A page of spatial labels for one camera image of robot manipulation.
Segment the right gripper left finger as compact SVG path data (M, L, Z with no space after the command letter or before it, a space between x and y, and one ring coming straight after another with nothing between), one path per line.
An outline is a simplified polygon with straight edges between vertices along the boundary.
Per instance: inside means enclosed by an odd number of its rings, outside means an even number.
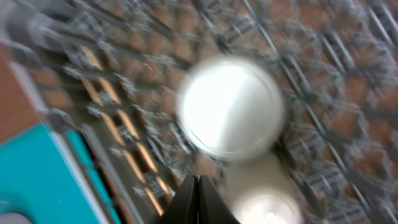
M191 175L184 179L158 224L197 224L198 210L197 177Z

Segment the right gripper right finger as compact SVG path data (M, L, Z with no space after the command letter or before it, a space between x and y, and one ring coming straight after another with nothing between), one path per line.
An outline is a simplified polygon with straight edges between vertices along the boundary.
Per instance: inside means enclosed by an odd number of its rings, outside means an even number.
M199 223L201 224L239 224L231 213L211 179L199 176Z

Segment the white cup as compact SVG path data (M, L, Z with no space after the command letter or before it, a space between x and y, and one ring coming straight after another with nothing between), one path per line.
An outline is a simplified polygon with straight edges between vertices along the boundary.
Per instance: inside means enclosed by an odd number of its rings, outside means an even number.
M230 209L245 224L302 224L293 183L279 158L269 152L224 170Z

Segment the grey bowl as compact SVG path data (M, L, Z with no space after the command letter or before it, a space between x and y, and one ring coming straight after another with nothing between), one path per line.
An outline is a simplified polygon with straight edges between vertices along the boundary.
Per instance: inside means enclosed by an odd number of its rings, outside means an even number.
M198 62L177 100L178 123L203 154L246 161L270 150L285 120L285 102L275 78L254 60L217 55Z

